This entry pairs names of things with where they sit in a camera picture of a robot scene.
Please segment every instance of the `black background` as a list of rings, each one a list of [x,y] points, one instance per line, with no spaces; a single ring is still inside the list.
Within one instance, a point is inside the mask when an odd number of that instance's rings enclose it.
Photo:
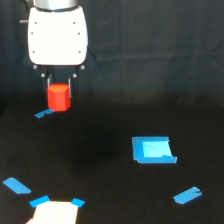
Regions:
[[[223,104],[222,0],[83,0],[95,68],[79,79],[91,102]],[[40,74],[22,63],[25,7],[0,2],[1,96],[40,94]]]
[[[86,201],[77,224],[223,223],[224,2],[83,0],[95,67],[65,113],[42,119],[24,5],[0,1],[1,223],[26,223],[29,201]],[[133,161],[131,138],[169,136],[175,165]],[[193,186],[203,196],[178,205]]]

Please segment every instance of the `black table surface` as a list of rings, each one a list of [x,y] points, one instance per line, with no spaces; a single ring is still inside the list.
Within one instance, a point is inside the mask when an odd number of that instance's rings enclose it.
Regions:
[[[33,217],[29,202],[79,198],[77,224],[223,223],[224,109],[168,105],[74,103],[38,119],[43,102],[11,102],[0,118],[0,223]],[[168,136],[176,164],[139,164],[132,137]],[[191,187],[203,196],[180,205]]]

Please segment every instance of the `white robot body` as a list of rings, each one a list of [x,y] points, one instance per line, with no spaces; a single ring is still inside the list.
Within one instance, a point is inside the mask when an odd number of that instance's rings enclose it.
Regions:
[[[30,10],[28,48],[34,64],[80,65],[86,58],[87,46],[88,33],[82,7],[64,12]]]

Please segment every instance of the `red cube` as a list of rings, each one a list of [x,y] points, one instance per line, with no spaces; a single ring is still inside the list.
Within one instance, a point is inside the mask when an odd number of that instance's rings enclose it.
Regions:
[[[52,84],[49,86],[48,106],[54,111],[66,111],[71,106],[69,85]]]

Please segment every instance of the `blue paper piece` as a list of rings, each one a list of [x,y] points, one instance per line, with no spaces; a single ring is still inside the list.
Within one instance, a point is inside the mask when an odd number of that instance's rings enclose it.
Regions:
[[[33,207],[33,208],[36,208],[38,205],[40,204],[43,204],[47,201],[50,201],[50,198],[48,196],[43,196],[41,198],[38,198],[36,200],[33,200],[30,202],[30,205]]]
[[[199,197],[200,195],[202,195],[200,190],[197,187],[192,187],[191,189],[176,195],[175,197],[173,197],[173,199],[176,203],[185,204],[186,202],[191,201]]]
[[[44,110],[40,113],[35,114],[34,116],[37,117],[37,118],[42,118],[45,114],[52,114],[52,113],[54,113],[54,110],[47,109],[47,110]]]
[[[144,157],[172,156],[170,146],[167,141],[142,142]]]
[[[74,198],[71,202],[73,205],[76,205],[78,206],[79,208],[81,208],[84,204],[85,204],[85,201],[82,201],[80,199],[77,199],[77,198]]]
[[[168,137],[134,137],[133,157],[138,163],[176,163],[169,147]]]
[[[31,192],[29,188],[21,184],[13,177],[10,177],[7,180],[3,181],[3,184],[13,190],[16,194],[29,194]]]

